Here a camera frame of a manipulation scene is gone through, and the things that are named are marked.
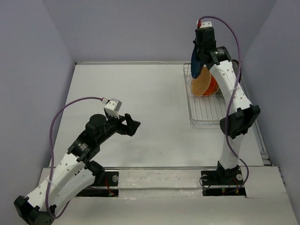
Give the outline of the dark blue leaf plate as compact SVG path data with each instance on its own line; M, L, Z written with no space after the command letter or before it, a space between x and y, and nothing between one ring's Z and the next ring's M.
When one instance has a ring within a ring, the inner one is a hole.
M193 79L199 77L203 67L204 62L202 60L202 52L197 45L194 45L192 56L191 56L191 76Z

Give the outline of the grey deer plate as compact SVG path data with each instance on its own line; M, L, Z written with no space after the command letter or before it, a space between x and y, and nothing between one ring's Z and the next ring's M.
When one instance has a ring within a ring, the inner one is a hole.
M236 77L238 77L239 62L237 60L234 60L234 59L232 59L231 62L232 62L232 67L233 67L234 73L235 73ZM223 95L220 88L217 90L215 95L216 96L222 96Z

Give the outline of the tan woven round plate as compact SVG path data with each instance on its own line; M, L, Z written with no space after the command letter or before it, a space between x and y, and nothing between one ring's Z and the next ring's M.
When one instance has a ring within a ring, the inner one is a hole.
M204 67L196 79L192 79L191 90L194 96L203 95L208 89L211 81L211 73Z

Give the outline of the orange glossy plate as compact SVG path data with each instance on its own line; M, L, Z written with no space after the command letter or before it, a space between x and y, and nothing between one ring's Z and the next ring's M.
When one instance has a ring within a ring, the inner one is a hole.
M218 85L216 79L213 76L211 76L210 84L209 84L207 90L203 93L203 96L214 95L217 93L218 90L219 90L219 85Z

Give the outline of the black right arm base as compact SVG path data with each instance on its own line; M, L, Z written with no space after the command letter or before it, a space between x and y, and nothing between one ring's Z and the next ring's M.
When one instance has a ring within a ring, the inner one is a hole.
M201 171L199 184L202 187L202 195L208 196L244 196L246 190L243 186L243 176L241 171L229 177L218 177L216 170Z

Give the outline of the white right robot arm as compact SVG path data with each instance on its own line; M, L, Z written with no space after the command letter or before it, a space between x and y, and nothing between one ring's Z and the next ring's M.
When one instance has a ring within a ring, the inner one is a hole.
M217 169L207 174L226 184L239 173L239 151L248 129L260 113L260 107L253 105L245 95L239 77L235 74L231 56L226 47L218 47L215 32L210 21L195 30L194 49L191 57L191 75L194 81L203 78L206 69L216 80L227 105L226 116L219 122L224 134L224 144Z

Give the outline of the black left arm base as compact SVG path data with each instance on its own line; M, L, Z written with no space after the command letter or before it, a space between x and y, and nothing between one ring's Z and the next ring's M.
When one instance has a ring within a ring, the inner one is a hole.
M106 170L103 177L95 178L92 185L80 191L77 197L118 197L119 171Z

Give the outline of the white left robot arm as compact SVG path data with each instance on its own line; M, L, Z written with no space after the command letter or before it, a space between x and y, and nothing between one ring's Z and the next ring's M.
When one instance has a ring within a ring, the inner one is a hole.
M105 168L93 160L100 145L115 133L133 136L140 124L127 113L118 118L92 115L53 172L32 192L16 198L18 215L29 225L52 224L78 193L103 182Z

